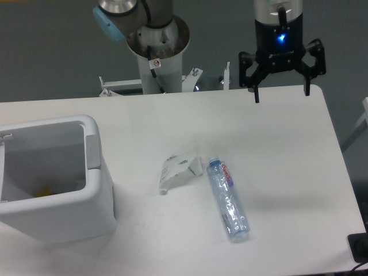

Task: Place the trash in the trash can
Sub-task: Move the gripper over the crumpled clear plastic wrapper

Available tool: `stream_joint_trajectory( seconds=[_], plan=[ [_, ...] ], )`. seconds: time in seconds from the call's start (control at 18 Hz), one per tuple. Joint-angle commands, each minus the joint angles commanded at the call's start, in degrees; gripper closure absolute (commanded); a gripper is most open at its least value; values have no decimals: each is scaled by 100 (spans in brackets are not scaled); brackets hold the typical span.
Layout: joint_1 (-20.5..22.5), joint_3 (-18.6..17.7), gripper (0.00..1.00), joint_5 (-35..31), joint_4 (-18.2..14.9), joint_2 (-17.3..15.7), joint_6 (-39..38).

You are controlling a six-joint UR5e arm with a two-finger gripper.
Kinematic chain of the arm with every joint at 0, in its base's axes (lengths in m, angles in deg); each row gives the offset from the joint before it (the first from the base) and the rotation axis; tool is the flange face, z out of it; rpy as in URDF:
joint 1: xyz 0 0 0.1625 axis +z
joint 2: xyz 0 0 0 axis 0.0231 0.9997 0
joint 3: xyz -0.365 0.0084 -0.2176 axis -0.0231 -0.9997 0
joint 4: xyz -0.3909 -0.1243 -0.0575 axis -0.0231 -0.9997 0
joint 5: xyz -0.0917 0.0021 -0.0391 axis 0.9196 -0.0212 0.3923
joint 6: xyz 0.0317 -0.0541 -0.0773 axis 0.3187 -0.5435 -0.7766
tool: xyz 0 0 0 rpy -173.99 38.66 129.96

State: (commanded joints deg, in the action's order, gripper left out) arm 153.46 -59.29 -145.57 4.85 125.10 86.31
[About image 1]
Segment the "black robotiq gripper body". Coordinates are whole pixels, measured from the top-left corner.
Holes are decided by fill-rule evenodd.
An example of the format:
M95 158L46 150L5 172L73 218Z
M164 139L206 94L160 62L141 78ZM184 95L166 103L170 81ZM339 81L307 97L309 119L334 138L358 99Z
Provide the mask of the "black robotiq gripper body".
M256 62L260 72L274 74L300 67L306 50L302 42L303 15L286 25L255 21Z

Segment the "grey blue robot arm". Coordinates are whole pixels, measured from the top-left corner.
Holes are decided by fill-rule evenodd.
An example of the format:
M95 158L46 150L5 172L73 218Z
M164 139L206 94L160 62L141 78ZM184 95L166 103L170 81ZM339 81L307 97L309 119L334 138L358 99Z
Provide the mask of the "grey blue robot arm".
M172 1L99 1L95 20L106 35L125 40L136 55L144 94L183 91L182 55L190 31L173 12ZM270 74L297 71L304 77L304 93L311 80L326 72L319 39L302 42L301 1L255 1L256 52L239 53L239 85L258 95Z

